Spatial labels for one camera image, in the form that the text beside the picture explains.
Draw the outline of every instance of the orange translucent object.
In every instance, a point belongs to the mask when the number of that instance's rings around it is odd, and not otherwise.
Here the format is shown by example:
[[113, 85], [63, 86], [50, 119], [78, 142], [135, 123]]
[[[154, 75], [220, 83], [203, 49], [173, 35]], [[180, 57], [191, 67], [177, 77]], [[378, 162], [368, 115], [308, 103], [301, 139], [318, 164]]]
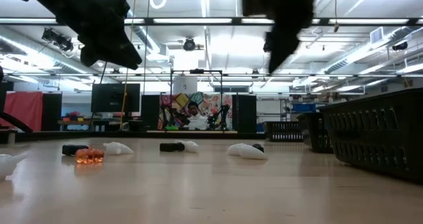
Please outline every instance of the orange translucent object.
[[79, 149], [75, 154], [78, 164], [101, 163], [104, 159], [104, 151], [98, 149]]

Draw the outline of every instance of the monitor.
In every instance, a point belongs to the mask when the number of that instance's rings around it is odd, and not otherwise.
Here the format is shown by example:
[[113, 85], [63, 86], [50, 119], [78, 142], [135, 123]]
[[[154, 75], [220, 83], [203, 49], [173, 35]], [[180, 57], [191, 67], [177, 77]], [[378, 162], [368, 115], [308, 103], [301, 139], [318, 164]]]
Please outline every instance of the monitor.
[[[125, 84], [94, 84], [91, 95], [91, 112], [121, 112]], [[139, 112], [139, 84], [126, 85], [124, 112]]]

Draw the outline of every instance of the ceiling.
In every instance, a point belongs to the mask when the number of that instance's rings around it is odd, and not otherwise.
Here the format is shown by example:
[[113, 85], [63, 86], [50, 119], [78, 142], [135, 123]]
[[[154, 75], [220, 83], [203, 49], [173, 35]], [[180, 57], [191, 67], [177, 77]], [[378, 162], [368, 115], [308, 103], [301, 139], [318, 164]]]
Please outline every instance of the ceiling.
[[[132, 9], [137, 17], [242, 17], [241, 0], [166, 0], [163, 7], [155, 9], [149, 0], [127, 0], [129, 5], [135, 5]], [[156, 5], [161, 0], [153, 0]], [[0, 7], [7, 10], [0, 11], [0, 18], [5, 17], [32, 17], [52, 18], [51, 12], [43, 8], [35, 0], [29, 2], [19, 0], [0, 0]], [[334, 18], [420, 18], [423, 16], [423, 0], [316, 0], [316, 17]], [[45, 26], [5, 26], [7, 29], [17, 32], [42, 46], [46, 46], [41, 39]], [[77, 35], [66, 26], [51, 26], [55, 31], [72, 38], [78, 45]], [[347, 56], [352, 50], [369, 42], [369, 33], [377, 29], [377, 26], [341, 26], [338, 32], [334, 32], [332, 26], [312, 27], [303, 30], [299, 38], [302, 41], [294, 55], [286, 60], [276, 73], [320, 73], [324, 68], [333, 63], [336, 58]], [[208, 55], [210, 58], [210, 69], [222, 69], [226, 73], [251, 73], [253, 69], [259, 69], [261, 73], [266, 72], [268, 54], [263, 52], [264, 35], [271, 30], [270, 26], [145, 26], [148, 35], [154, 42], [167, 46], [167, 55], [174, 57], [182, 52], [181, 42], [187, 37], [193, 38], [196, 44], [208, 44]], [[385, 31], [393, 31], [396, 28], [385, 28]], [[161, 72], [169, 72], [169, 63], [145, 59], [150, 53], [142, 46], [141, 40], [131, 33], [131, 28], [125, 28], [128, 37], [132, 35], [131, 41], [141, 45], [138, 49], [144, 62], [139, 65], [140, 71], [143, 66], [146, 68], [158, 68]], [[421, 33], [415, 33], [407, 38], [409, 47], [403, 51], [390, 51], [388, 49], [374, 51], [368, 56], [360, 57], [348, 66], [348, 70], [340, 70], [343, 73], [359, 73], [365, 68], [373, 67], [379, 63], [401, 56], [413, 50], [420, 49]], [[70, 57], [75, 63], [80, 63], [78, 46], [72, 52], [61, 53], [55, 46], [47, 45], [47, 48]], [[200, 68], [207, 68], [206, 51], [196, 52]], [[398, 62], [397, 68], [404, 66]], [[91, 69], [102, 71], [103, 63], [94, 64]], [[109, 64], [110, 67], [119, 68], [117, 65]], [[292, 81], [292, 78], [273, 78], [274, 81]], [[319, 83], [334, 83], [329, 81], [314, 81], [315, 86]]]

